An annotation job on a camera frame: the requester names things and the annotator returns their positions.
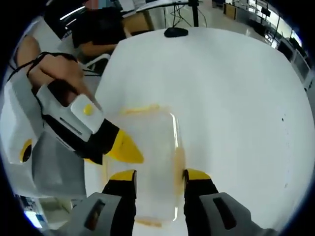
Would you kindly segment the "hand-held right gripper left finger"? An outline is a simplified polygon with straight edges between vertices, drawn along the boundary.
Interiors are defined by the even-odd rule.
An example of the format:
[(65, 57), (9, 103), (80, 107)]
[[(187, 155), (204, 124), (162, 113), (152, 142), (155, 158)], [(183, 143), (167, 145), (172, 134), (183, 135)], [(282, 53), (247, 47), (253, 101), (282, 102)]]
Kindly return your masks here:
[(78, 204), (70, 218), (72, 236), (130, 236), (136, 215), (136, 170), (115, 173), (100, 193)]

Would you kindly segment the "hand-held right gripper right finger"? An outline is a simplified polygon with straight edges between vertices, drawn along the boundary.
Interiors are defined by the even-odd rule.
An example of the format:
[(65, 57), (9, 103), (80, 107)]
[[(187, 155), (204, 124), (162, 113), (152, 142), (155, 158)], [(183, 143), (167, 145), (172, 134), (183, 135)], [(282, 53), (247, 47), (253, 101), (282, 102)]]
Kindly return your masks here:
[(252, 221), (251, 212), (225, 192), (219, 192), (205, 172), (185, 169), (184, 215), (189, 236), (277, 236)]

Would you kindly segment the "person's left hand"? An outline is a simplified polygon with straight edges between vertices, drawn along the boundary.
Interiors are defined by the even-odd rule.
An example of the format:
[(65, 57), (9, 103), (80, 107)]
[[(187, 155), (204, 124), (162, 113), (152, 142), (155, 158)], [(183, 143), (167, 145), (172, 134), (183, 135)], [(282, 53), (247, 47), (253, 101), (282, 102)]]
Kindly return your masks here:
[(97, 107), (98, 102), (84, 83), (84, 72), (77, 62), (68, 60), (63, 56), (46, 55), (41, 62), (28, 70), (28, 78), (38, 91), (43, 85), (54, 81), (62, 84), (61, 88), (56, 88), (52, 94), (57, 100), (67, 107), (75, 98), (86, 95)]

